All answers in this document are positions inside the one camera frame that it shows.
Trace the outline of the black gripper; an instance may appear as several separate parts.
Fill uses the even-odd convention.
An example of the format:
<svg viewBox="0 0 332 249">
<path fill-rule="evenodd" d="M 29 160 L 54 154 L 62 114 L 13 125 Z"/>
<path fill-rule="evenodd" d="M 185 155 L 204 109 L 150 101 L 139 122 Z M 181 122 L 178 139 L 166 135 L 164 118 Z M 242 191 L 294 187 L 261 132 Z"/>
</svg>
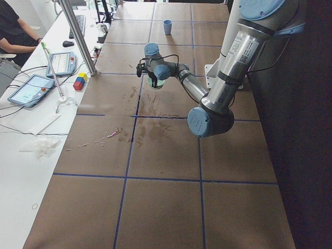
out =
<svg viewBox="0 0 332 249">
<path fill-rule="evenodd" d="M 136 75 L 137 77 L 141 77 L 143 73 L 148 74 L 148 77 L 151 78 L 151 86 L 153 88 L 158 88 L 158 79 L 156 75 L 153 73 L 153 69 L 151 69 L 147 64 L 147 59 L 142 58 L 139 60 L 139 63 L 136 66 Z"/>
</svg>

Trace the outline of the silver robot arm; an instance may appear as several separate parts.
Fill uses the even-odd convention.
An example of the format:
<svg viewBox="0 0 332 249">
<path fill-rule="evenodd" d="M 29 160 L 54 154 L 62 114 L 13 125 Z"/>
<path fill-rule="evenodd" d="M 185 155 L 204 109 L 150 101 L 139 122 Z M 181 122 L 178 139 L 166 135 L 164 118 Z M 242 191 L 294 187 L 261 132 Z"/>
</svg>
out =
<svg viewBox="0 0 332 249">
<path fill-rule="evenodd" d="M 144 47 L 145 56 L 136 67 L 140 77 L 148 74 L 151 86 L 175 77 L 199 104 L 187 117 L 191 132 L 208 137 L 229 131 L 234 115 L 229 105 L 257 59 L 263 45 L 271 38 L 303 31 L 307 1 L 226 1 L 230 17 L 219 58 L 205 70 L 212 83 L 206 89 L 186 64 L 167 62 L 155 43 Z"/>
</svg>

